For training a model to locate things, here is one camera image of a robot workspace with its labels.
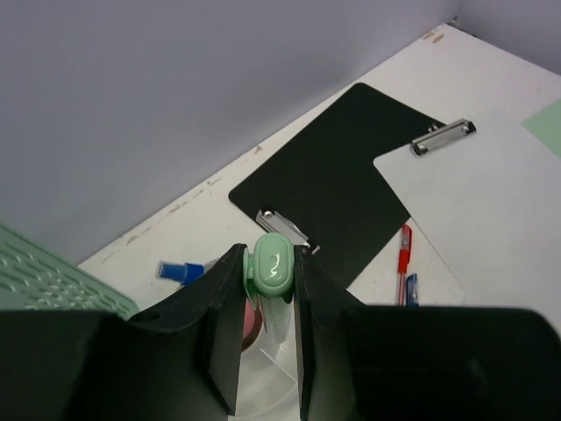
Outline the red pen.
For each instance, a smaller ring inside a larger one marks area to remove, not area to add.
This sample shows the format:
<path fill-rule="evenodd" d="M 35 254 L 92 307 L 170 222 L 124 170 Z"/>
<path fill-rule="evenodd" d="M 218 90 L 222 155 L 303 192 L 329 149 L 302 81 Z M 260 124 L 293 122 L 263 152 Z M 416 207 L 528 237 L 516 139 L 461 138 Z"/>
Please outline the red pen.
<path fill-rule="evenodd" d="M 408 272 L 408 264 L 411 258 L 411 250 L 413 244 L 412 228 L 404 224 L 401 227 L 400 248 L 398 255 L 398 284 L 397 284 L 397 304 L 402 306 L 405 304 L 406 296 L 406 277 Z"/>

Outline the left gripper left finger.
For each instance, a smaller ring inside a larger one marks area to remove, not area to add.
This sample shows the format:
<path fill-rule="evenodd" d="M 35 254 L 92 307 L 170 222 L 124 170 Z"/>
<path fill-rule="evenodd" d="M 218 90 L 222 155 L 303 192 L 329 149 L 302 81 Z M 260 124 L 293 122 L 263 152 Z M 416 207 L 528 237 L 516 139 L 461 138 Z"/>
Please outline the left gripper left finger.
<path fill-rule="evenodd" d="M 245 246 L 129 319 L 1 314 L 4 420 L 225 420 L 236 410 Z"/>

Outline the blue pen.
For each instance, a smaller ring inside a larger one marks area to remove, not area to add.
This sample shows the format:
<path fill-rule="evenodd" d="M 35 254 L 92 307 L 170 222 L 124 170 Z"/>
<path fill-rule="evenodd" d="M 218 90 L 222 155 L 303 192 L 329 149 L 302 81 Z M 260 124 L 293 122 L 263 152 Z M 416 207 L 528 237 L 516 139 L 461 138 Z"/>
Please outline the blue pen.
<path fill-rule="evenodd" d="M 418 277 L 417 274 L 411 274 L 406 279 L 406 305 L 408 307 L 419 306 L 418 296 Z"/>

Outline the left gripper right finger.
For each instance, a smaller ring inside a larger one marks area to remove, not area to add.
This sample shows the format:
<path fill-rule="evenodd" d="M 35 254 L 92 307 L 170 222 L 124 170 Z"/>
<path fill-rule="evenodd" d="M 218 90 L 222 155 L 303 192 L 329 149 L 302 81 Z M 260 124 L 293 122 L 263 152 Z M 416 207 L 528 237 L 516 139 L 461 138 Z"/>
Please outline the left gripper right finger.
<path fill-rule="evenodd" d="M 361 303 L 295 248 L 302 420 L 557 420 L 560 339 L 540 314 Z"/>

